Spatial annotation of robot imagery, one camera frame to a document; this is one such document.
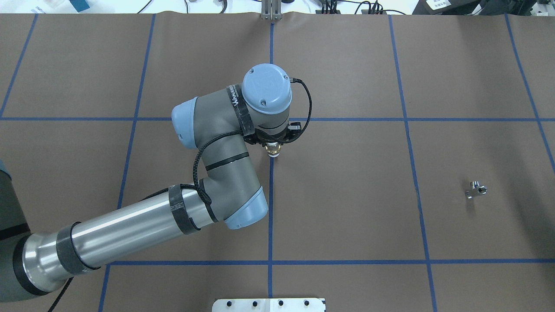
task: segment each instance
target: grid line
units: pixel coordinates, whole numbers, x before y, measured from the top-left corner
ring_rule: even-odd
[[[522,68],[522,63],[520,61],[520,57],[518,56],[517,46],[514,42],[513,37],[513,30],[511,28],[511,23],[509,21],[509,15],[505,14],[505,23],[507,24],[507,31],[509,32],[509,37],[511,38],[511,45],[513,47],[514,58],[517,61],[518,70],[521,73],[522,80],[524,81],[524,87],[526,88],[526,93],[528,94],[528,99],[530,100],[530,105],[532,106],[532,110],[534,111],[534,116],[536,116],[536,121],[538,123],[539,132],[542,135],[543,144],[546,146],[547,156],[549,157],[549,162],[551,163],[551,168],[555,173],[555,162],[553,161],[553,155],[551,154],[551,149],[549,148],[549,143],[547,142],[547,137],[545,132],[543,131],[542,122],[540,121],[538,109],[536,108],[536,104],[534,102],[534,98],[532,97],[532,92],[530,91],[530,86],[528,85],[528,80],[526,79],[526,75],[524,73],[524,69]]]
[[[6,91],[6,96],[4,96],[4,101],[2,102],[2,107],[0,108],[0,117],[4,114],[4,110],[6,109],[6,105],[8,104],[9,94],[12,92],[13,84],[16,82],[17,73],[19,72],[19,66],[21,66],[21,62],[23,61],[23,56],[25,55],[25,51],[27,50],[27,46],[29,45],[29,41],[31,40],[31,35],[33,34],[34,26],[37,24],[38,14],[35,14],[33,18],[33,22],[31,23],[31,28],[29,29],[29,33],[27,34],[27,38],[25,39],[25,44],[21,49],[21,53],[19,54],[19,59],[17,60],[16,68],[13,71],[12,79],[9,81],[8,90]]]
[[[270,64],[274,64],[274,23],[270,23]],[[268,183],[268,298],[273,298],[274,260],[274,158],[270,157],[270,179]]]
[[[555,122],[555,118],[440,118],[407,117],[409,122]],[[171,117],[0,117],[0,121],[146,121],[170,122]],[[305,122],[306,117],[291,117],[289,121]],[[312,122],[404,122],[403,117],[311,117]]]
[[[401,69],[399,67],[399,59],[397,56],[397,46],[395,45],[395,32],[393,30],[393,20],[391,15],[388,16],[389,19],[389,29],[391,32],[391,45],[393,47],[393,58],[395,60],[395,71],[397,73],[397,84],[399,86],[399,96],[401,98],[401,108],[403,110],[403,121],[405,123],[405,133],[407,136],[407,145],[408,145],[408,155],[411,161],[411,170],[412,170],[412,180],[415,185],[416,191],[416,200],[418,205],[418,214],[420,219],[420,231],[422,233],[422,243],[424,247],[424,256],[426,257],[426,261],[430,260],[430,252],[428,249],[428,239],[426,236],[426,225],[424,222],[424,213],[422,211],[422,201],[420,200],[420,189],[418,187],[418,176],[416,175],[416,164],[415,164],[415,157],[412,152],[412,141],[410,136],[410,129],[408,127],[408,117],[407,117],[407,109],[405,106],[405,95],[403,93],[403,84],[401,81]],[[433,312],[437,312],[437,302],[436,302],[436,291],[433,285],[433,275],[432,275],[432,266],[429,262],[426,263],[426,269],[428,272],[428,284],[430,286],[430,296],[432,301],[432,310]]]
[[[102,312],[104,309],[104,299],[106,298],[106,290],[108,288],[108,277],[110,276],[110,264],[106,265],[106,271],[104,272],[104,280],[102,282],[102,292],[100,293],[100,302],[98,303],[98,312]]]
[[[195,266],[195,265],[267,265],[268,266],[268,295],[272,298],[273,295],[273,283],[272,283],[272,268],[273,265],[426,265],[428,271],[428,281],[430,283],[430,293],[432,297],[432,307],[434,312],[437,312],[437,304],[435,298],[435,290],[433,285],[433,277],[431,271],[431,265],[450,265],[450,264],[537,264],[537,263],[547,263],[547,264],[555,264],[555,259],[552,258],[524,258],[524,259],[430,259],[429,250],[427,245],[426,239],[426,229],[424,225],[424,217],[422,212],[422,205],[420,200],[420,192],[418,189],[418,181],[417,181],[417,174],[416,174],[416,166],[415,160],[412,152],[412,142],[410,139],[410,130],[409,130],[409,122],[537,122],[539,131],[541,133],[549,160],[551,162],[551,166],[553,171],[555,172],[555,163],[553,160],[553,156],[551,150],[549,148],[549,144],[547,142],[546,135],[543,130],[542,122],[555,122],[555,118],[540,118],[535,102],[532,97],[531,90],[529,88],[526,75],[524,73],[516,44],[514,41],[511,25],[509,22],[508,15],[505,14],[505,20],[507,29],[509,32],[509,37],[511,39],[513,52],[516,58],[516,62],[521,73],[524,86],[526,88],[528,98],[530,100],[534,116],[535,118],[410,118],[407,116],[406,106],[405,106],[405,99],[402,90],[402,82],[401,82],[401,75],[400,75],[400,67],[398,63],[398,56],[397,56],[397,49],[395,43],[395,36],[393,31],[393,23],[391,16],[389,18],[390,23],[390,32],[391,32],[391,40],[392,40],[392,47],[393,47],[393,56],[395,60],[396,66],[396,73],[397,73],[397,82],[400,92],[401,98],[401,105],[403,110],[403,117],[386,117],[386,118],[359,118],[359,117],[313,117],[311,121],[318,121],[318,122],[404,122],[405,124],[405,131],[407,137],[407,145],[409,149],[409,155],[411,159],[411,169],[413,174],[413,182],[415,184],[415,191],[417,194],[417,201],[418,201],[418,209],[420,214],[420,223],[421,223],[421,231],[422,231],[422,238],[425,250],[425,259],[412,259],[412,260],[273,260],[273,202],[274,202],[274,190],[273,190],[273,179],[274,179],[274,159],[270,159],[270,181],[269,181],[269,236],[268,236],[268,260],[208,260],[208,261],[115,261],[110,264],[106,265],[105,274],[104,274],[104,281],[102,287],[102,293],[100,297],[99,309],[98,311],[101,312],[104,306],[104,299],[105,294],[107,291],[109,273],[111,266],[129,266],[129,265],[160,265],[160,266],[172,266],[172,265],[182,265],[182,266]],[[36,25],[36,21],[38,19],[38,15],[35,14],[31,28],[27,35],[27,39],[19,56],[18,62],[16,64],[16,68],[12,75],[12,79],[10,81],[9,87],[7,89],[7,93],[4,97],[4,101],[0,108],[0,120],[2,121],[133,121],[132,130],[130,134],[130,140],[128,145],[128,152],[125,161],[124,173],[122,177],[122,184],[120,188],[120,197],[118,199],[118,209],[122,205],[123,200],[123,190],[125,187],[125,180],[127,177],[127,170],[129,167],[129,158],[131,154],[131,149],[134,140],[134,133],[136,124],[138,121],[171,121],[169,117],[138,117],[139,106],[140,106],[140,99],[142,96],[143,84],[145,79],[145,73],[147,68],[148,62],[148,55],[150,50],[150,44],[152,41],[153,29],[154,29],[154,21],[155,21],[155,14],[152,17],[149,39],[147,44],[147,51],[145,54],[145,60],[143,64],[143,71],[142,77],[139,86],[139,92],[137,96],[137,103],[135,106],[135,114],[134,117],[2,117],[3,112],[6,108],[7,102],[9,100],[9,95],[12,90],[12,87],[16,81],[17,73],[21,62],[23,60],[25,51],[27,49],[27,45],[30,41],[32,32],[34,30],[34,26]],[[270,25],[270,63],[274,63],[274,24]],[[290,118],[291,121],[306,121],[306,118]]]
[[[131,126],[131,134],[129,136],[129,144],[127,147],[127,155],[125,156],[125,165],[123,168],[123,176],[122,176],[122,184],[119,189],[119,198],[118,198],[118,206],[116,209],[120,209],[122,207],[123,202],[123,192],[125,190],[125,182],[127,181],[127,172],[129,169],[129,159],[131,157],[131,151],[133,149],[133,139],[135,138],[135,129],[137,127],[137,120],[139,116],[139,108],[140,108],[140,100],[143,94],[143,84],[144,78],[147,73],[147,65],[148,65],[148,55],[150,53],[150,44],[152,42],[152,34],[154,32],[154,22],[156,20],[156,14],[152,14],[152,21],[150,22],[150,31],[148,34],[148,41],[147,41],[147,50],[144,55],[144,63],[143,63],[143,71],[141,73],[140,83],[139,83],[139,91],[137,93],[137,103],[135,105],[135,115],[133,117],[133,125]],[[106,297],[106,288],[108,286],[108,279],[110,276],[110,265],[106,266],[106,273],[104,274],[104,283],[102,286],[102,293],[100,294],[100,302],[98,304],[98,311],[102,312],[104,309],[104,299]]]
[[[232,266],[232,265],[424,265],[424,264],[555,264],[553,258],[409,259],[409,260],[122,260],[111,266]]]

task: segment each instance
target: robotic arm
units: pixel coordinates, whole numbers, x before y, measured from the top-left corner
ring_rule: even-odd
[[[0,302],[46,295],[67,279],[150,246],[224,221],[239,229],[268,212],[245,142],[271,157],[306,129],[289,124],[291,83],[278,66],[253,67],[242,84],[176,106],[171,119],[179,140],[199,149],[193,184],[173,185],[142,201],[52,234],[31,234],[0,162]],[[199,180],[202,158],[208,177]]]

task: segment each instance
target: metal bracket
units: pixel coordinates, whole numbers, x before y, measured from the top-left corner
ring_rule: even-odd
[[[262,0],[262,19],[279,21],[281,19],[281,0]]]
[[[212,312],[325,312],[324,298],[219,299]]]

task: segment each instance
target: light blue joint cap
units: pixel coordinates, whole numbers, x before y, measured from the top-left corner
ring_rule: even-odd
[[[253,197],[224,222],[228,228],[237,230],[260,221],[267,213],[268,204],[262,187],[260,187],[258,191],[254,193]]]
[[[279,114],[291,104],[289,76],[273,64],[252,67],[243,79],[241,92],[248,105],[262,114]]]
[[[4,171],[10,179],[12,178],[12,176],[8,172],[8,169],[6,169],[6,166],[4,165],[1,159],[0,159],[0,171]]]
[[[171,111],[171,122],[174,125],[175,132],[181,144],[186,148],[196,149],[195,130],[193,128],[193,120],[195,118],[196,99],[188,100],[174,107]]]

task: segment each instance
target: cable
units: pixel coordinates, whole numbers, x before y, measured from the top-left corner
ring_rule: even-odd
[[[397,13],[401,13],[403,15],[406,15],[405,13],[403,13],[401,11],[397,11],[397,10],[380,10],[380,11],[374,12],[374,14],[380,14],[381,12],[397,12]]]
[[[340,1],[340,2],[350,2],[350,3],[360,3],[357,1],[351,1],[351,0],[336,0],[336,1]]]
[[[359,6],[356,7],[355,14],[358,13],[360,6],[365,3],[368,4],[368,10],[370,10],[370,8],[372,7],[372,3],[370,3],[370,1],[362,1],[362,2],[359,2]]]
[[[144,6],[139,12],[137,12],[137,14],[139,14],[139,13],[142,12],[144,9],[146,9],[147,6],[148,6],[151,2],[152,2],[152,0],[149,0],[149,1],[145,4],[145,6]]]
[[[54,311],[54,308],[56,307],[56,305],[58,305],[58,302],[60,301],[60,299],[64,295],[65,291],[68,289],[72,280],[73,280],[73,278],[69,278],[68,281],[66,281],[66,283],[64,285],[64,288],[62,288],[62,291],[60,291],[60,293],[58,294],[58,297],[56,298],[56,300],[54,300],[54,303],[50,306],[50,309],[48,309],[48,312]]]
[[[223,133],[220,134],[219,136],[209,140],[208,142],[206,142],[202,147],[199,148],[199,152],[196,154],[195,157],[195,162],[193,163],[193,183],[194,185],[190,185],[190,184],[179,184],[181,189],[192,189],[192,190],[196,190],[196,192],[199,194],[200,199],[203,201],[203,203],[210,205],[212,204],[212,199],[210,198],[210,196],[208,196],[208,194],[200,187],[200,183],[199,183],[199,174],[198,174],[198,169],[199,169],[199,162],[200,162],[200,157],[203,155],[204,150],[212,143],[216,142],[219,139],[223,139],[225,137],[229,137],[231,135],[237,135],[237,134],[242,134],[243,131],[241,130],[236,130],[236,131],[232,131],[232,132],[227,132],[227,133]],[[151,197],[163,194],[165,192],[168,191],[168,188],[165,189],[161,189],[156,193],[153,193],[151,195],[148,195],[147,197],[141,199],[141,201],[145,200],[145,199],[149,199]]]
[[[298,138],[301,137],[301,135],[302,135],[302,134],[304,133],[304,131],[306,130],[306,127],[308,127],[308,125],[309,125],[310,116],[312,115],[312,96],[310,96],[310,92],[309,92],[308,87],[306,86],[306,84],[305,84],[301,79],[297,79],[297,78],[290,78],[290,79],[291,79],[291,83],[300,83],[300,84],[302,84],[302,87],[305,88],[306,95],[307,95],[308,98],[309,98],[309,114],[308,114],[308,116],[306,117],[306,123],[305,123],[304,127],[301,129],[301,131],[299,132],[299,135],[297,135],[296,137],[293,137],[293,138],[291,138],[291,139],[288,139],[288,140],[276,139],[276,138],[274,138],[274,137],[271,137],[269,134],[267,134],[267,133],[265,133],[265,132],[262,132],[262,131],[260,131],[260,130],[258,130],[258,129],[255,130],[257,135],[263,137],[264,139],[266,139],[266,140],[269,141],[269,142],[277,142],[277,143],[280,143],[280,144],[287,144],[287,143],[294,142],[294,141],[296,141]]]
[[[301,129],[301,131],[299,132],[299,135],[291,138],[291,139],[287,139],[287,140],[281,140],[281,139],[276,139],[273,138],[271,136],[269,136],[267,133],[262,132],[258,129],[256,129],[256,133],[262,137],[264,137],[265,139],[267,139],[268,141],[271,142],[277,142],[280,144],[287,144],[287,143],[291,143],[296,141],[298,138],[301,137],[301,135],[304,133],[304,131],[306,130],[306,127],[308,127],[309,123],[310,123],[310,117],[312,116],[312,96],[310,95],[310,91],[308,89],[308,87],[306,86],[306,84],[304,83],[304,81],[302,81],[301,79],[297,79],[297,78],[290,78],[291,83],[300,83],[302,84],[302,87],[305,88],[306,91],[306,95],[309,98],[309,114],[306,117],[306,123],[304,125],[304,127]],[[199,173],[198,173],[198,169],[199,169],[199,163],[200,163],[200,158],[202,157],[204,150],[206,150],[206,148],[208,146],[210,146],[212,143],[216,142],[217,140],[226,138],[226,137],[231,137],[232,135],[238,135],[238,134],[243,134],[242,130],[235,130],[235,131],[231,131],[231,132],[226,132],[223,134],[220,134],[218,136],[216,136],[215,138],[209,140],[208,142],[204,143],[203,146],[201,146],[199,148],[199,152],[196,154],[195,157],[195,161],[193,163],[193,184],[194,185],[190,185],[190,184],[180,184],[181,189],[193,189],[196,190],[196,192],[199,194],[200,199],[205,203],[205,204],[212,204],[212,199],[210,198],[210,196],[208,196],[208,194],[202,189],[200,188],[200,183],[199,183]],[[165,192],[168,191],[168,188],[159,190],[158,192],[151,194],[145,198],[143,198],[142,200],[145,199],[149,199],[151,197],[163,194]]]
[[[221,13],[224,13],[225,10],[228,8],[228,0],[223,0],[223,2],[224,2],[224,7],[221,8],[220,14],[221,14]]]
[[[243,131],[236,130],[236,131],[231,131],[231,132],[220,134],[219,136],[217,136],[217,137],[211,139],[210,141],[204,143],[204,145],[199,148],[199,152],[196,154],[195,162],[193,163],[193,183],[195,184],[195,187],[197,188],[197,192],[199,193],[200,199],[202,199],[202,201],[205,204],[210,205],[212,203],[212,200],[210,199],[210,197],[208,196],[208,194],[205,191],[199,192],[199,190],[202,190],[200,188],[199,173],[198,173],[200,157],[203,155],[204,150],[208,146],[210,146],[210,144],[216,142],[219,139],[223,139],[225,137],[230,137],[232,135],[237,135],[237,134],[242,134],[242,133],[243,133]]]
[[[198,190],[196,189],[196,187],[195,187],[194,185],[191,185],[191,184],[179,184],[179,186],[180,186],[181,189],[193,189],[193,190],[196,190],[196,191],[198,192]],[[151,197],[158,196],[158,195],[160,195],[160,194],[164,194],[164,193],[167,192],[168,190],[169,190],[169,188],[161,189],[161,190],[159,190],[158,192],[156,192],[156,193],[154,193],[154,194],[148,195],[147,197],[141,199],[140,201],[142,202],[142,201],[145,200],[145,199],[149,199],[149,198],[151,198]]]

